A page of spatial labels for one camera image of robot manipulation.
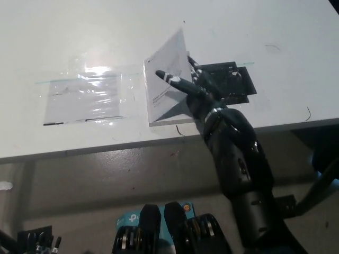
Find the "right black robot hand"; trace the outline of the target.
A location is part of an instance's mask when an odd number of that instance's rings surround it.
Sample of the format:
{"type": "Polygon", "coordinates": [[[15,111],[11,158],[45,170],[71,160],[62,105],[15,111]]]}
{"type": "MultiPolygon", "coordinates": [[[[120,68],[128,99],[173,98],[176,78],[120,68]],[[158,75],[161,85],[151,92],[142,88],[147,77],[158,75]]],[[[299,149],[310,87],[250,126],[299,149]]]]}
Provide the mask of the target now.
{"type": "Polygon", "coordinates": [[[212,76],[190,56],[188,56],[188,62],[191,66],[192,81],[171,75],[163,70],[157,70],[155,74],[170,86],[185,93],[186,104],[193,118],[204,123],[213,111],[227,108],[227,104],[212,76]]]}

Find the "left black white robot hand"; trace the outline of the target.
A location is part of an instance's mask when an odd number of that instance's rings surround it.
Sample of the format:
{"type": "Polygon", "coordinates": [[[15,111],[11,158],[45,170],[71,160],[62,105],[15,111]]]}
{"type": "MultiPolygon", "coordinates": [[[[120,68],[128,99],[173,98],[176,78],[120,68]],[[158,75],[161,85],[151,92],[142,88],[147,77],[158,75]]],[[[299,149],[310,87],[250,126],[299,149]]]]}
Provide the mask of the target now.
{"type": "Polygon", "coordinates": [[[58,236],[54,240],[53,235],[48,235],[45,232],[40,233],[36,247],[34,249],[35,254],[58,254],[62,237],[58,236]]]}

